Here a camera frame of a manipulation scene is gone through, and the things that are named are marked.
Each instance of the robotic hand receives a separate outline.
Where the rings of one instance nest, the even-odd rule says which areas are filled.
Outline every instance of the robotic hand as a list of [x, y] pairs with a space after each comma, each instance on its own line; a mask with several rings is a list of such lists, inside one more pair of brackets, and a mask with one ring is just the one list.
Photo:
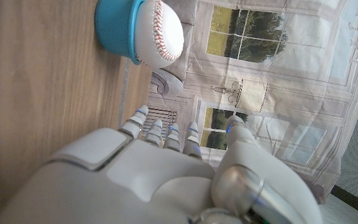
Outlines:
[[99, 129], [55, 153], [0, 223], [322, 223], [306, 184], [239, 117], [226, 123], [215, 172], [201, 160], [194, 122], [183, 153], [177, 124], [164, 144], [161, 120], [138, 140], [147, 113], [142, 106], [118, 131]]

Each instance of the blue bowl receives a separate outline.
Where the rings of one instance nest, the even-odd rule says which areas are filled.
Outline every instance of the blue bowl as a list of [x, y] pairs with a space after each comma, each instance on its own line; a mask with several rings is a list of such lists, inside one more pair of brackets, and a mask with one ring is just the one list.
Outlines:
[[96, 35], [109, 52], [130, 58], [134, 64], [135, 21], [137, 10], [145, 0], [99, 0], [94, 15]]

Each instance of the wooden table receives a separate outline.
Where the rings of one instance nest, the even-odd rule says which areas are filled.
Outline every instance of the wooden table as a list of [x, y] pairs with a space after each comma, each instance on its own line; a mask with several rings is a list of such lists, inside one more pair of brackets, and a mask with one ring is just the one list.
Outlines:
[[96, 3], [0, 0], [0, 211], [53, 152], [147, 102], [151, 68], [101, 48]]

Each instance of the radiator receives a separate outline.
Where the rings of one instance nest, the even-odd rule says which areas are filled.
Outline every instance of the radiator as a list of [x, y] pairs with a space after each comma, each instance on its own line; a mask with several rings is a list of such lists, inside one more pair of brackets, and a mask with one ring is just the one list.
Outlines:
[[154, 120], [160, 119], [162, 121], [162, 138], [165, 140], [167, 137], [168, 130], [172, 123], [177, 121], [177, 111], [172, 111], [167, 108], [157, 108], [156, 106], [149, 106], [149, 113], [143, 125], [142, 137], [144, 137], [148, 131], [150, 131]]

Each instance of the red stitching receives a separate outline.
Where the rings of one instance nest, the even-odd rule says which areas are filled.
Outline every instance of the red stitching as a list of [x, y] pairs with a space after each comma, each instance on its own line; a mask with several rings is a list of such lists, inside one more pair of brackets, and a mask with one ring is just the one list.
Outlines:
[[157, 51], [160, 52], [160, 55], [163, 59], [172, 62], [180, 56], [180, 53], [176, 55], [172, 55], [165, 48], [165, 43], [162, 36], [162, 17], [163, 17], [163, 2], [161, 0], [154, 0], [153, 30], [154, 30], [155, 46], [157, 48]]

